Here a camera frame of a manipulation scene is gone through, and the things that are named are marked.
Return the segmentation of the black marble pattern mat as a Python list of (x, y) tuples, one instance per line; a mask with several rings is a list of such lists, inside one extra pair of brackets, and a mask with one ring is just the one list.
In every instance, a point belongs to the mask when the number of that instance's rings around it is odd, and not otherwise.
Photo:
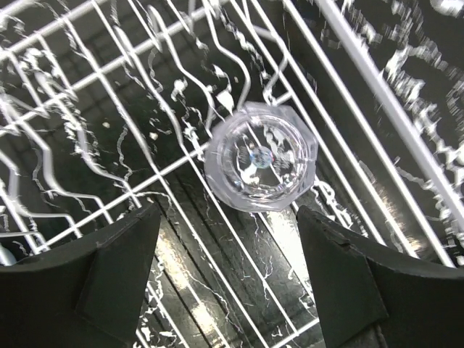
[[(323, 347), (297, 212), (463, 266), (463, 3), (3, 1), (1, 267), (160, 213), (131, 347)], [(212, 130), (290, 106), (319, 142), (281, 211), (221, 202)]]

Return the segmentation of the clear glass cup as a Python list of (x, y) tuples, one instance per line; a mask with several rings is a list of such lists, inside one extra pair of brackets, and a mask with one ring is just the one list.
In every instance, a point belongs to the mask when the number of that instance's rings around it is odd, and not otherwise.
[(212, 130), (211, 192), (242, 212), (281, 211), (315, 181), (318, 141), (290, 106), (248, 101)]

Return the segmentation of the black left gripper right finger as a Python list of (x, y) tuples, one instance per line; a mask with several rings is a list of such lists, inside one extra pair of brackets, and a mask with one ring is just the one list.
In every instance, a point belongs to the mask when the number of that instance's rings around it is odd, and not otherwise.
[(463, 346), (463, 269), (401, 254), (306, 206), (297, 225), (327, 347)]

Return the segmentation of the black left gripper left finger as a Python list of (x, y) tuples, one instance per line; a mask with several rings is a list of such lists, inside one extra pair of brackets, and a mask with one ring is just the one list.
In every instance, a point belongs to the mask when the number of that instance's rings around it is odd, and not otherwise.
[(1, 346), (131, 347), (159, 229), (150, 204), (1, 267)]

